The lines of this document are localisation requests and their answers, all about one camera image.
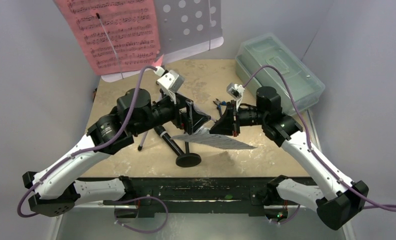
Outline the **lilac folding music stand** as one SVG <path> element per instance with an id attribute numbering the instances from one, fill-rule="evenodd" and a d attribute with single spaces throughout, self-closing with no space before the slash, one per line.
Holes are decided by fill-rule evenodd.
<path id="1" fill-rule="evenodd" d="M 153 66 L 185 59 L 220 47 L 223 42 L 222 3 L 219 0 L 153 0 L 158 23 L 160 55 Z M 140 70 L 99 75 L 115 82 Z"/>

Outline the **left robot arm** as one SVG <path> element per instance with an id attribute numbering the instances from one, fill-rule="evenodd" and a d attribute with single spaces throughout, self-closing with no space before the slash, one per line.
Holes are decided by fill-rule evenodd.
<path id="1" fill-rule="evenodd" d="M 128 177 L 81 181 L 80 176 L 103 160 L 134 143 L 134 138 L 168 122 L 187 133 L 195 133 L 211 117 L 194 102 L 176 93 L 163 95 L 157 102 L 142 88 L 132 88 L 119 97 L 110 113 L 100 117 L 80 141 L 63 157 L 39 172 L 26 172 L 22 179 L 31 216 L 56 217 L 81 205 L 96 201 L 135 199 Z"/>

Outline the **white sheet music page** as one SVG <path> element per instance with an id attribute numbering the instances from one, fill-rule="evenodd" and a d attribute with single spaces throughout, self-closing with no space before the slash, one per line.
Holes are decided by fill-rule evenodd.
<path id="1" fill-rule="evenodd" d="M 171 136 L 171 139 L 188 143 L 206 145 L 222 150 L 253 150 L 256 148 L 255 146 L 249 145 L 245 142 L 241 142 L 226 135 L 211 134 L 208 130 L 201 130 L 193 134 L 184 133 L 180 135 L 174 135 Z"/>

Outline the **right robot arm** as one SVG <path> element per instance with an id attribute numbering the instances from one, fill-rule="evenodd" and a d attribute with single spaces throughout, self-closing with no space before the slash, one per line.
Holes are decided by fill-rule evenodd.
<path id="1" fill-rule="evenodd" d="M 233 97 L 223 115 L 210 129 L 211 134 L 238 136 L 240 128 L 261 126 L 264 135 L 292 156 L 310 175 L 315 186 L 304 185 L 280 175 L 266 185 L 264 197 L 257 201 L 269 206 L 292 201 L 317 213 L 330 229 L 338 230 L 361 212 L 369 192 L 362 181 L 355 182 L 338 170 L 307 138 L 307 132 L 283 112 L 281 96 L 270 86 L 256 91 L 256 105 L 242 103 L 244 87 L 232 83 L 226 89 Z"/>

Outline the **black handheld microphone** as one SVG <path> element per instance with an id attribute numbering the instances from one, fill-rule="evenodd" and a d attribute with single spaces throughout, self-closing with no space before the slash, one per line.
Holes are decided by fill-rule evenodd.
<path id="1" fill-rule="evenodd" d="M 153 130 L 163 139 L 163 141 L 173 150 L 177 156 L 184 154 L 184 151 L 174 140 L 171 139 L 171 136 L 162 125 L 154 127 Z"/>

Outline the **black desktop microphone stand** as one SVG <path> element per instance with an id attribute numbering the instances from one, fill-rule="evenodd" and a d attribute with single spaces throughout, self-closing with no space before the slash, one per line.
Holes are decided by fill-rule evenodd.
<path id="1" fill-rule="evenodd" d="M 190 144 L 188 142 L 185 142 L 184 145 L 185 152 L 176 158 L 176 165 L 182 168 L 190 168 L 199 165 L 202 162 L 201 156 L 197 153 L 190 152 Z"/>

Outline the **pink sheet music page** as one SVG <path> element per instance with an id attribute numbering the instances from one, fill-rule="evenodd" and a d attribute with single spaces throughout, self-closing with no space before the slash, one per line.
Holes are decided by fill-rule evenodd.
<path id="1" fill-rule="evenodd" d="M 161 54 L 152 0 L 56 0 L 96 75 L 139 71 Z"/>

